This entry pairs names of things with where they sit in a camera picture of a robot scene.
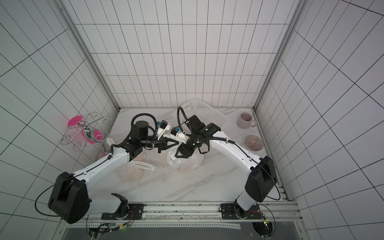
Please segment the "white bag cartoon print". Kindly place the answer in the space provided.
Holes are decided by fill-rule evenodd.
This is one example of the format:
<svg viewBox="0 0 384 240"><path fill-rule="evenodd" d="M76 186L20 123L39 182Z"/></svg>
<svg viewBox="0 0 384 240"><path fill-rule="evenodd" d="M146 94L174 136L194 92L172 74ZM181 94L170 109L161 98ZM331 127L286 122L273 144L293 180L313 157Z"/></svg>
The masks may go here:
<svg viewBox="0 0 384 240"><path fill-rule="evenodd" d="M181 173L192 172L200 167L204 160L202 154L195 151L193 155L187 159L176 158L174 155L176 154L177 149L178 146L162 151L160 154L156 154L154 162L160 164L162 167L168 167L173 171L179 171Z"/></svg>

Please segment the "white perforated plastic basket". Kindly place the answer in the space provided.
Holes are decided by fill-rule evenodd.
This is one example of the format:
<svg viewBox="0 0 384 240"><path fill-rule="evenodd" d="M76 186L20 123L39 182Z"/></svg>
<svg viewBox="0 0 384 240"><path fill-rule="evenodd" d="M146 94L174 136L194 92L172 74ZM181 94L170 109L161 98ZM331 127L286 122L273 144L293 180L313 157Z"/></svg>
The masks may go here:
<svg viewBox="0 0 384 240"><path fill-rule="evenodd" d="M196 115L205 125L214 123L222 128L229 120L227 116L196 98L183 104L182 108L188 118Z"/></svg>

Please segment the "white bag red lettering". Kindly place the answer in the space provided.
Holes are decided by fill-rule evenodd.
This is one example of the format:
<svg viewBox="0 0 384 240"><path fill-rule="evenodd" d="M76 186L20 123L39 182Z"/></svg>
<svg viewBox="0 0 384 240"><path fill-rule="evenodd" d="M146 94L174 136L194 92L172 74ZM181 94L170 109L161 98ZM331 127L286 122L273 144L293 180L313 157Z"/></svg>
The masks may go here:
<svg viewBox="0 0 384 240"><path fill-rule="evenodd" d="M123 182L136 186L142 179L145 171L154 171L157 167L145 162L145 153L139 154L132 161L123 164L115 170Z"/></svg>

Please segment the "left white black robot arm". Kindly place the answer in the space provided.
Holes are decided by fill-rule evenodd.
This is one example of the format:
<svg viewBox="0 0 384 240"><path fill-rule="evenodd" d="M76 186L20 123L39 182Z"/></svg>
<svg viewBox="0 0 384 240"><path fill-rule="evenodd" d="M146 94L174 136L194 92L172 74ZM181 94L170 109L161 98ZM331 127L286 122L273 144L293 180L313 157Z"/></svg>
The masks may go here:
<svg viewBox="0 0 384 240"><path fill-rule="evenodd" d="M111 145L108 155L73 174L60 174L53 186L48 208L69 224L93 214L111 214L118 220L125 219L130 213L125 197L112 193L109 198L95 198L91 190L108 174L136 158L144 148L157 148L161 152L178 145L178 141L163 136L170 128L166 121L161 121L150 136L149 123L136 122L123 142Z"/></svg>

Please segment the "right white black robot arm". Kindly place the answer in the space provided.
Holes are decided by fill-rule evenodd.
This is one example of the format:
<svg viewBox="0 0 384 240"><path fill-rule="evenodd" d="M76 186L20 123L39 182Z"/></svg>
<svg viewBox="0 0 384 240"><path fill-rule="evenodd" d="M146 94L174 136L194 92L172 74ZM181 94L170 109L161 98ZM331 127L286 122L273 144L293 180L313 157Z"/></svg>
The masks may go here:
<svg viewBox="0 0 384 240"><path fill-rule="evenodd" d="M244 190L234 202L234 209L241 216L248 212L256 203L261 203L269 192L276 187L276 170L274 161L266 156L261 158L250 153L230 139L217 125L205 125L197 116L186 121L190 130L189 138L179 145L171 159L188 159L195 150L206 145L208 150L214 149L233 161L248 175Z"/></svg>

